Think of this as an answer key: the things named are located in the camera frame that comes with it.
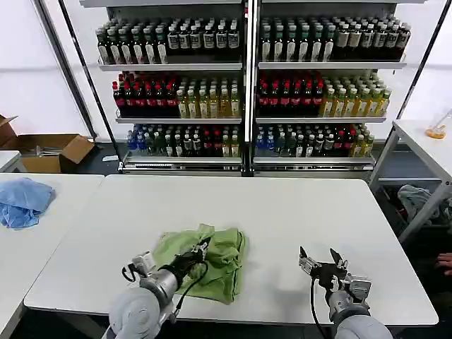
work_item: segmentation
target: red bottle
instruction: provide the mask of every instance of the red bottle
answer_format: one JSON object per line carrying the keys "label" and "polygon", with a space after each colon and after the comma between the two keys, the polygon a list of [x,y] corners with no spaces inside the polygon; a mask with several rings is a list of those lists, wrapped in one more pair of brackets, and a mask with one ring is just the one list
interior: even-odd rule
{"label": "red bottle", "polygon": [[289,103],[290,103],[290,82],[285,81],[280,100],[281,108],[287,109],[289,107]]}
{"label": "red bottle", "polygon": [[154,91],[152,90],[150,83],[146,83],[145,88],[146,88],[146,104],[149,107],[156,107],[157,100],[155,99]]}
{"label": "red bottle", "polygon": [[116,81],[113,81],[113,98],[118,108],[126,106],[126,100],[119,92],[118,83]]}

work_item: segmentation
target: bottle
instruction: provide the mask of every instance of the bottle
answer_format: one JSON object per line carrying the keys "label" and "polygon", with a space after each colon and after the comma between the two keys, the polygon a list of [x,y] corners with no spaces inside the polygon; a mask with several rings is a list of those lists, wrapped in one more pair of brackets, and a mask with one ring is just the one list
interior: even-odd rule
{"label": "bottle", "polygon": [[358,135],[357,141],[353,144],[352,148],[350,149],[350,157],[359,157],[363,146],[364,146],[364,136],[360,134]]}
{"label": "bottle", "polygon": [[154,43],[153,43],[152,35],[150,34],[150,28],[145,28],[143,30],[143,32],[144,32],[144,38],[146,40],[145,50],[146,50],[146,55],[148,57],[148,62],[149,62],[149,64],[154,64],[155,63]]}
{"label": "bottle", "polygon": [[218,49],[225,49],[227,47],[227,33],[224,25],[218,26],[217,35],[215,36]]}
{"label": "bottle", "polygon": [[314,134],[309,134],[309,137],[307,139],[305,148],[306,148],[306,153],[304,154],[305,157],[311,157],[312,153],[314,151],[314,142],[315,142],[315,135]]}
{"label": "bottle", "polygon": [[356,94],[358,90],[356,88],[350,88],[347,98],[345,99],[344,108],[342,110],[342,117],[351,117],[353,107],[356,102]]}
{"label": "bottle", "polygon": [[97,35],[97,49],[99,50],[100,58],[104,65],[113,64],[112,51],[108,49],[107,37],[105,36],[105,29],[98,28],[96,30]]}
{"label": "bottle", "polygon": [[330,117],[340,118],[342,116],[342,110],[344,108],[346,92],[347,91],[345,90],[345,88],[339,89],[339,93],[336,96],[336,98],[334,99],[333,107],[331,108],[331,111],[330,111],[330,115],[329,115]]}
{"label": "bottle", "polygon": [[403,23],[402,27],[399,28],[399,34],[398,39],[395,44],[395,50],[394,50],[394,60],[400,61],[403,55],[403,51],[405,51],[405,48],[407,47],[408,40],[411,37],[411,26],[407,23]]}
{"label": "bottle", "polygon": [[345,23],[342,28],[339,29],[336,35],[336,43],[333,57],[336,60],[346,60],[347,58],[347,43],[348,43],[348,24]]}
{"label": "bottle", "polygon": [[227,88],[222,88],[220,97],[220,116],[231,116],[231,104],[229,101],[229,95],[227,94]]}
{"label": "bottle", "polygon": [[110,28],[108,31],[108,49],[110,50],[110,52],[112,53],[113,56],[113,61],[116,65],[121,64],[121,53],[119,52],[119,43],[118,43],[118,39],[116,37],[116,30],[114,30],[114,28]]}
{"label": "bottle", "polygon": [[306,61],[307,59],[307,53],[308,53],[308,41],[309,36],[309,26],[303,25],[302,26],[302,38],[299,43],[299,51],[298,51],[298,62]]}
{"label": "bottle", "polygon": [[116,102],[116,106],[121,109],[126,106],[126,100],[118,89],[118,83],[113,81],[113,99]]}
{"label": "bottle", "polygon": [[319,117],[329,117],[334,103],[334,89],[329,88],[327,96],[323,99],[319,110]]}
{"label": "bottle", "polygon": [[374,48],[372,48],[373,59],[381,58],[381,49],[384,46],[386,38],[388,37],[388,33],[386,32],[386,25],[383,24],[380,26],[380,29],[375,33],[374,37]]}
{"label": "bottle", "polygon": [[364,88],[358,100],[356,100],[355,106],[352,110],[352,117],[364,117],[367,103],[369,101],[370,89]]}
{"label": "bottle", "polygon": [[182,90],[177,90],[177,101],[178,101],[178,107],[179,107],[179,113],[181,116],[181,119],[186,119],[189,117],[188,115],[188,109],[187,109],[187,102],[186,98],[184,96],[184,92]]}
{"label": "bottle", "polygon": [[216,119],[218,118],[218,99],[217,92],[215,88],[210,89],[210,98],[209,98],[209,108],[210,108],[210,118]]}
{"label": "bottle", "polygon": [[361,40],[361,24],[357,23],[355,27],[350,31],[350,35],[347,43],[347,59],[356,60],[359,59],[359,41]]}
{"label": "bottle", "polygon": [[328,26],[328,34],[326,36],[326,39],[323,41],[322,62],[330,61],[331,53],[333,53],[335,30],[336,30],[336,27],[334,25]]}
{"label": "bottle", "polygon": [[322,31],[323,26],[316,26],[316,34],[314,39],[312,40],[312,50],[311,50],[311,62],[317,62],[320,57],[320,51],[322,48]]}
{"label": "bottle", "polygon": [[162,64],[167,64],[167,47],[165,44],[165,34],[163,33],[163,28],[157,27],[155,32],[157,33],[157,49],[160,56],[160,62],[162,62]]}
{"label": "bottle", "polygon": [[270,26],[265,25],[263,27],[263,34],[262,34],[262,38],[261,38],[262,61],[265,61],[265,62],[269,61],[270,47],[271,47]]}
{"label": "bottle", "polygon": [[172,54],[175,54],[179,51],[179,34],[176,32],[176,28],[174,26],[170,26],[168,28],[168,48]]}

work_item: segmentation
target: open cardboard box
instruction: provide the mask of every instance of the open cardboard box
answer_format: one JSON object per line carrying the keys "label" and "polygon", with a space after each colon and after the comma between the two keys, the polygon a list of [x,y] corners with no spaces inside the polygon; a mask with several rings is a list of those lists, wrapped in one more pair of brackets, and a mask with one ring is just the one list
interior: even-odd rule
{"label": "open cardboard box", "polygon": [[0,115],[1,149],[18,150],[24,155],[30,153],[30,150],[37,145],[62,149],[59,155],[22,156],[22,163],[29,172],[74,173],[76,166],[94,148],[93,143],[78,134],[24,134],[17,136],[9,124],[15,118],[5,118]]}

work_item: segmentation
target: bottle label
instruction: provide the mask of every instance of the bottle label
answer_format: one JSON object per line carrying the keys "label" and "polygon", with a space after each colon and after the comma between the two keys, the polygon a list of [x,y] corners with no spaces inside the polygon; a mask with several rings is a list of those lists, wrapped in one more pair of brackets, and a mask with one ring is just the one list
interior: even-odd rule
{"label": "bottle label", "polygon": [[189,103],[189,112],[192,119],[196,118],[196,105],[194,102]]}
{"label": "bottle label", "polygon": [[232,157],[238,157],[239,156],[239,146],[232,146],[231,154],[232,154]]}
{"label": "bottle label", "polygon": [[260,97],[259,98],[259,104],[260,104],[260,106],[268,105],[268,98],[267,97]]}
{"label": "bottle label", "polygon": [[344,108],[344,103],[341,101],[338,101],[338,103],[336,105],[336,112],[334,112],[334,117],[341,117],[343,108]]}
{"label": "bottle label", "polygon": [[210,104],[210,117],[213,119],[218,118],[218,106],[216,102]]}
{"label": "bottle label", "polygon": [[268,61],[269,55],[270,55],[270,43],[264,42],[262,44],[262,61]]}
{"label": "bottle label", "polygon": [[192,49],[200,49],[201,48],[201,39],[199,33],[190,34],[190,43]]}
{"label": "bottle label", "polygon": [[120,53],[119,53],[119,48],[118,48],[118,46],[110,46],[110,49],[111,49],[112,54],[113,54],[114,62],[115,62],[116,64],[120,64],[120,63],[121,63],[121,55],[120,55]]}
{"label": "bottle label", "polygon": [[291,62],[292,58],[294,57],[294,53],[295,53],[295,43],[294,42],[289,42],[287,44],[287,58],[286,58],[286,62]]}
{"label": "bottle label", "polygon": [[223,157],[229,157],[229,146],[223,146]]}
{"label": "bottle label", "polygon": [[331,108],[333,107],[333,102],[327,101],[325,103],[325,110],[323,111],[323,116],[328,117],[331,113]]}
{"label": "bottle label", "polygon": [[213,33],[204,34],[204,48],[214,49],[215,48],[215,36]]}
{"label": "bottle label", "polygon": [[379,105],[378,101],[373,101],[370,104],[369,111],[367,112],[368,117],[375,117],[376,107]]}
{"label": "bottle label", "polygon": [[319,60],[321,46],[322,44],[320,42],[315,42],[312,46],[311,62],[317,62]]}
{"label": "bottle label", "polygon": [[303,62],[306,60],[307,52],[308,52],[308,43],[302,42],[301,44],[299,44],[298,62]]}
{"label": "bottle label", "polygon": [[146,45],[146,54],[148,55],[149,64],[155,63],[154,49],[151,44]]}
{"label": "bottle label", "polygon": [[289,104],[290,99],[288,97],[282,97],[281,98],[281,105],[287,106]]}
{"label": "bottle label", "polygon": [[180,43],[182,49],[190,48],[189,35],[188,34],[179,34],[179,43]]}
{"label": "bottle label", "polygon": [[345,106],[345,112],[343,117],[351,117],[352,116],[352,110],[353,107],[355,106],[355,102],[354,101],[349,101],[347,102],[347,106]]}
{"label": "bottle label", "polygon": [[239,110],[239,102],[233,101],[231,102],[231,111],[233,117],[240,117],[240,110]]}
{"label": "bottle label", "polygon": [[136,44],[133,46],[133,50],[135,51],[136,61],[139,64],[144,64],[144,55],[143,55],[143,50],[141,50],[141,46]]}
{"label": "bottle label", "polygon": [[327,42],[325,44],[325,51],[323,52],[323,62],[327,62],[330,60],[331,52],[333,51],[333,42]]}
{"label": "bottle label", "polygon": [[227,47],[227,36],[226,33],[217,33],[217,48]]}
{"label": "bottle label", "polygon": [[182,156],[182,147],[181,146],[176,146],[176,153],[178,157]]}
{"label": "bottle label", "polygon": [[156,99],[147,99],[146,101],[148,103],[148,106],[152,106],[152,107],[157,106],[157,100]]}
{"label": "bottle label", "polygon": [[306,155],[305,157],[310,157],[312,155],[312,151],[314,150],[314,147],[308,146],[306,147]]}
{"label": "bottle label", "polygon": [[371,32],[362,33],[361,37],[361,47],[368,48],[372,44],[372,35]]}
{"label": "bottle label", "polygon": [[179,103],[179,112],[181,114],[181,118],[182,119],[187,118],[186,107],[185,107],[185,104],[183,102]]}
{"label": "bottle label", "polygon": [[358,112],[357,112],[358,117],[362,117],[364,115],[366,106],[367,106],[367,102],[365,102],[365,101],[360,102],[359,107],[358,107]]}
{"label": "bottle label", "polygon": [[401,33],[398,36],[397,43],[395,44],[397,48],[405,48],[408,43],[408,38],[410,35],[408,33]]}
{"label": "bottle label", "polygon": [[281,58],[281,53],[283,52],[283,43],[276,42],[275,43],[275,54],[273,55],[273,61],[278,62]]}
{"label": "bottle label", "polygon": [[299,105],[299,97],[293,97],[292,99],[290,99],[290,103],[292,104],[292,106],[298,106]]}
{"label": "bottle label", "polygon": [[179,37],[177,35],[168,35],[169,49],[179,49]]}
{"label": "bottle label", "polygon": [[351,32],[348,38],[349,47],[358,47],[359,40],[361,39],[361,32]]}
{"label": "bottle label", "polygon": [[201,118],[207,119],[208,118],[207,103],[200,102],[199,108],[201,109]]}
{"label": "bottle label", "polygon": [[234,49],[239,46],[239,33],[228,34],[227,38],[229,40],[229,48]]}
{"label": "bottle label", "polygon": [[108,65],[108,53],[105,46],[97,46],[97,49],[99,50],[100,58],[102,59],[102,62],[105,65]]}
{"label": "bottle label", "polygon": [[322,105],[323,99],[321,97],[313,97],[312,102],[314,105]]}
{"label": "bottle label", "polygon": [[122,49],[122,54],[124,55],[124,59],[126,60],[126,64],[128,64],[128,65],[132,64],[132,56],[130,54],[129,46],[126,46],[125,44],[123,44],[121,46],[121,49]]}
{"label": "bottle label", "polygon": [[159,44],[157,46],[158,48],[158,54],[160,55],[160,61],[162,62],[162,64],[167,64],[168,60],[167,60],[167,48],[164,44]]}
{"label": "bottle label", "polygon": [[395,47],[397,38],[398,38],[398,33],[389,33],[388,37],[386,38],[386,42],[384,43],[384,47],[387,47],[387,48]]}
{"label": "bottle label", "polygon": [[349,35],[348,32],[339,32],[338,38],[336,39],[336,46],[338,46],[338,47],[347,46],[348,35]]}

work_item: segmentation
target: white wall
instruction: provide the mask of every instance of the white wall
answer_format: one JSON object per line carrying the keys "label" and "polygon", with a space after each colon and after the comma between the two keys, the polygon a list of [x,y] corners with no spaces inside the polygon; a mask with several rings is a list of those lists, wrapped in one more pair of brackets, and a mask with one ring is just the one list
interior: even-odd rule
{"label": "white wall", "polygon": [[17,134],[89,136],[31,0],[8,2],[1,35],[0,114],[18,115]]}

